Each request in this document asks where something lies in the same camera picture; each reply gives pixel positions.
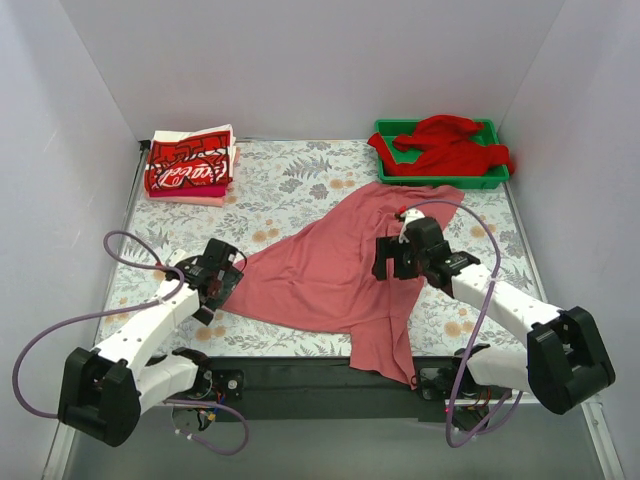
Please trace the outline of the pink t shirt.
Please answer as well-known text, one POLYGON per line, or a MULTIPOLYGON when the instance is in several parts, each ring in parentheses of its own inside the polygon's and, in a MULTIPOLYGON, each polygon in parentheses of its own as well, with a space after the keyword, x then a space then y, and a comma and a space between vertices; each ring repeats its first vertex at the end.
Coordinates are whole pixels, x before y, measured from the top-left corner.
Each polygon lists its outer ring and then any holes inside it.
POLYGON ((294 329, 347 333, 351 367, 410 384, 408 320, 424 280, 377 280, 376 240, 399 234, 395 214, 402 206, 419 205, 446 227, 463 198, 450 186, 365 185, 297 234, 251 255, 223 309, 294 329))

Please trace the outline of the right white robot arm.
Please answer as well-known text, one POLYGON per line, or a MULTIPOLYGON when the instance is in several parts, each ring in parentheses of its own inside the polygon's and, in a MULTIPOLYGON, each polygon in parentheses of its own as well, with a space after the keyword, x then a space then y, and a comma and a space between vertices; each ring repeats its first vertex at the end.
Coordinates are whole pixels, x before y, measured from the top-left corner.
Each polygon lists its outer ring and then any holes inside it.
POLYGON ((495 386, 531 394, 561 415, 615 382, 613 364, 588 311, 564 310, 498 280, 477 257, 452 251, 438 222, 416 209, 399 218, 399 235, 376 240, 376 279, 423 277, 478 309, 524 347, 509 352, 479 345, 457 353, 452 383, 460 395, 475 397, 495 386))

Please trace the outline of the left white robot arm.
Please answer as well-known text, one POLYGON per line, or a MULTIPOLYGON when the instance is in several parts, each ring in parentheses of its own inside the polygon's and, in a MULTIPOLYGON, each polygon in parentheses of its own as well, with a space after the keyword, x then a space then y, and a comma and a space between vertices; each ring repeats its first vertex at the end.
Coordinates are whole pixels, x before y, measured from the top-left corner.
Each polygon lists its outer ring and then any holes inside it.
POLYGON ((212 239, 198 256, 172 261, 151 305, 92 350, 66 359, 57 418, 109 446, 123 444, 143 413, 170 401, 211 416, 242 396, 244 374, 217 367, 206 354, 179 347, 158 354, 189 318, 207 324, 243 277, 239 251, 212 239))

